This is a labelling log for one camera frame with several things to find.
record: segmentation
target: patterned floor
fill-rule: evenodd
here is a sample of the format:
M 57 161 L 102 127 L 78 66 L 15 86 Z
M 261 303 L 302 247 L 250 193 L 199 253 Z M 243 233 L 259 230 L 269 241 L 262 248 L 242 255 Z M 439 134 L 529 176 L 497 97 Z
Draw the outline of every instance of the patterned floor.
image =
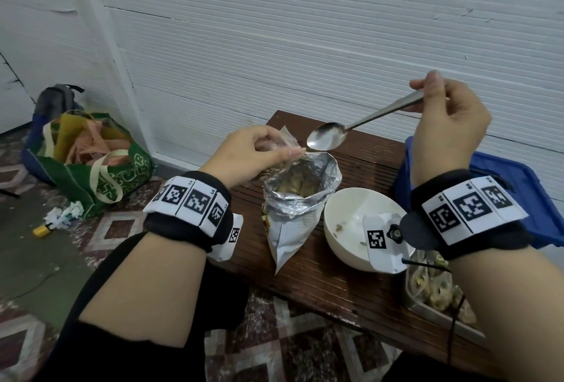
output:
M 23 193 L 38 187 L 47 209 L 62 206 L 65 199 L 56 190 L 37 184 L 19 164 L 23 138 L 19 132 L 0 140 L 0 188 Z M 96 267 L 141 232 L 142 209 L 161 184 L 154 177 L 105 214 L 72 226 L 73 243 L 88 265 Z M 17 300 L 0 300 L 0 381 L 28 380 L 57 335 Z M 209 332 L 205 350 L 209 382 L 379 381 L 400 352 L 257 289 L 251 289 L 243 323 L 234 331 Z

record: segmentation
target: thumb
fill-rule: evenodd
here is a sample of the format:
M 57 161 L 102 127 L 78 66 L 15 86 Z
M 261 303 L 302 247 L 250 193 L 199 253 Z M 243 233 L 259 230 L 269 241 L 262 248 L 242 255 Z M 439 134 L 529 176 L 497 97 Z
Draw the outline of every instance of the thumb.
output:
M 437 70 L 427 73 L 423 87 L 423 116 L 447 113 L 447 95 L 444 80 Z
M 264 167 L 268 168 L 272 165 L 280 164 L 290 159 L 296 159 L 302 156 L 304 152 L 305 148 L 300 146 L 284 146 L 267 152 L 258 152 L 258 154 L 260 155 Z

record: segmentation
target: spoon handle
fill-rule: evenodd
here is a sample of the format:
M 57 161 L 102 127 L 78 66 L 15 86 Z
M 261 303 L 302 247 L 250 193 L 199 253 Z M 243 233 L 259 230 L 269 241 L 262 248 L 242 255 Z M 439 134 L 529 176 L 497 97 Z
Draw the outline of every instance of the spoon handle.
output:
M 346 131 L 355 129 L 356 127 L 366 124 L 366 122 L 370 122 L 384 115 L 404 109 L 407 106 L 419 103 L 421 100 L 423 100 L 423 90 L 414 91 L 413 93 L 394 101 L 391 105 L 374 112 L 372 115 L 368 115 L 366 118 L 363 118 L 360 121 L 355 122 L 354 124 L 350 124 L 346 128 Z

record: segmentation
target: black wristband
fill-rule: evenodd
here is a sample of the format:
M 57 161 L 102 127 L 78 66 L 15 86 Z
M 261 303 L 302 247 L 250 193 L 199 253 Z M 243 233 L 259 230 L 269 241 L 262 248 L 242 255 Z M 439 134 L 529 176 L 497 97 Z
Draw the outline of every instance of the black wristband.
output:
M 208 186 L 214 187 L 217 189 L 218 193 L 223 195 L 228 204 L 231 204 L 231 194 L 228 189 L 221 181 L 217 180 L 208 173 L 189 171 L 182 174 L 182 177 L 200 180 Z M 213 237 L 207 236 L 198 226 L 192 225 L 174 216 L 164 215 L 157 212 L 149 213 L 147 215 L 143 227 L 146 230 L 165 238 L 194 244 L 205 250 L 206 253 L 209 253 L 212 251 L 213 245 L 223 244 L 227 240 L 229 233 L 231 232 L 231 228 L 233 227 L 233 213 L 229 210 L 229 208 L 225 211 L 225 214 L 223 215 Z
M 533 237 L 519 221 L 509 222 L 447 245 L 422 205 L 438 193 L 473 178 L 469 170 L 459 169 L 441 174 L 416 187 L 411 193 L 413 212 L 401 222 L 406 242 L 420 250 L 437 250 L 447 260 L 489 248 L 519 250 L 528 246 Z

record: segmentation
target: floor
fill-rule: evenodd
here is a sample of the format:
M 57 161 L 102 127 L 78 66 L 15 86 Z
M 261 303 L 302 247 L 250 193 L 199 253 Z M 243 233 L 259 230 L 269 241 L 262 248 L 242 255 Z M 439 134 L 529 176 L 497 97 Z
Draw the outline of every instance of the floor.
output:
M 0 136 L 0 189 L 21 194 L 0 196 L 0 381 L 32 377 L 86 279 L 141 231 L 141 210 L 162 184 L 154 177 L 105 214 L 37 239 L 32 229 L 65 199 L 20 165 L 25 132 Z M 254 288 L 243 323 L 207 333 L 205 350 L 210 382 L 379 381 L 400 352 Z

